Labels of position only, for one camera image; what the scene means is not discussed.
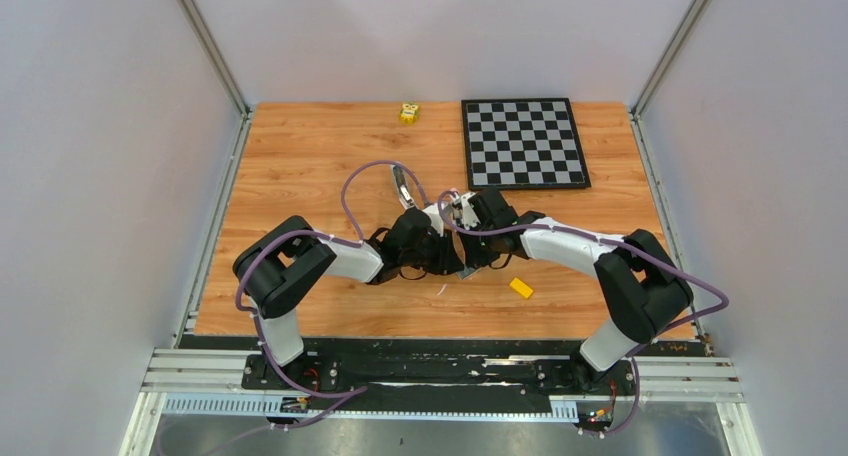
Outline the grey staples tray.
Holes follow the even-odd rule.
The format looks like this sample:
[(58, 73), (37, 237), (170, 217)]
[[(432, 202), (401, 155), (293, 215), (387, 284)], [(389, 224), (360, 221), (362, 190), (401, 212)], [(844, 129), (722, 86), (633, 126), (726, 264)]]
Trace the grey staples tray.
[(462, 270), (460, 270), (459, 272), (456, 273), (456, 276), (460, 280), (465, 280), (465, 279), (471, 277), (477, 271), (478, 271), (478, 268), (465, 266)]

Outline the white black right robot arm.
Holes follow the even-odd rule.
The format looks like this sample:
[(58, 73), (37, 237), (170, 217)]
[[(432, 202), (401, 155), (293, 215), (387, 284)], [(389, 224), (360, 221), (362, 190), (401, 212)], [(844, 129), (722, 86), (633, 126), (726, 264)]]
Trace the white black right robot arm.
[(474, 249), (557, 263), (598, 282), (609, 317), (581, 343), (570, 368), (584, 393), (601, 390), (615, 363), (650, 343), (692, 303), (683, 273), (647, 230), (606, 234), (541, 212), (518, 214), (493, 188), (455, 197), (439, 210)]

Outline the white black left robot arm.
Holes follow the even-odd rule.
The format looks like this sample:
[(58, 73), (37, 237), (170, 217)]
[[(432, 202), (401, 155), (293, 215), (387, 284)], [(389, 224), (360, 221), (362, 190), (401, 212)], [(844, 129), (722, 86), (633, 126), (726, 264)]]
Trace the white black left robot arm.
[(283, 389), (298, 387), (306, 376), (300, 355), (304, 343), (297, 306), (324, 276), (380, 285), (412, 268), (446, 276), (464, 269), (449, 230), (433, 225), (432, 215), (410, 208), (390, 227), (381, 227), (361, 242), (314, 230), (301, 216), (291, 216), (244, 250), (232, 270), (237, 296), (247, 295), (258, 334), (268, 348), (268, 376)]

